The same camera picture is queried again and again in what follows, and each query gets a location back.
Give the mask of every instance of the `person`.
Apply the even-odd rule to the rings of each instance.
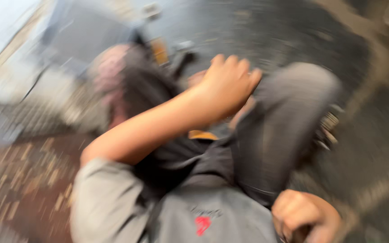
[[[136,45],[117,45],[92,64],[111,106],[110,130],[82,152],[74,183],[76,243],[329,243],[340,226],[323,199],[284,190],[289,173],[337,96],[337,78],[293,63],[262,79],[235,55],[214,57],[181,92]],[[230,135],[187,138],[237,114]]]

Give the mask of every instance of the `dark pants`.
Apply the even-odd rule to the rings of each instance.
[[[92,74],[114,120],[133,117],[180,93],[139,46],[108,49],[95,60]],[[152,152],[136,172],[153,195],[177,185],[225,182],[271,206],[338,91],[330,71],[293,63],[261,80],[254,106],[229,137],[210,144],[181,136]]]

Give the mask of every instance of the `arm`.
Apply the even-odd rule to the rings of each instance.
[[[330,243],[337,233],[341,219],[333,206],[310,193],[286,190],[271,209],[274,226],[280,237],[292,240],[293,232],[302,226],[312,229],[307,243]]]
[[[97,157],[134,165],[172,138],[235,114],[262,76],[258,69],[248,72],[246,59],[216,56],[200,84],[95,139],[81,165]]]

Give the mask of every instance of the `gray shirt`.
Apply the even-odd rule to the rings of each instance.
[[[186,185],[152,202],[131,169],[97,158],[79,171],[75,243],[277,242],[270,211],[239,189]]]

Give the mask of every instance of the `fist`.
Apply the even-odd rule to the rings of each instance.
[[[311,226],[306,242],[329,243],[340,226],[338,212],[325,200],[310,193],[286,190],[271,208],[274,227],[286,241],[302,226]]]

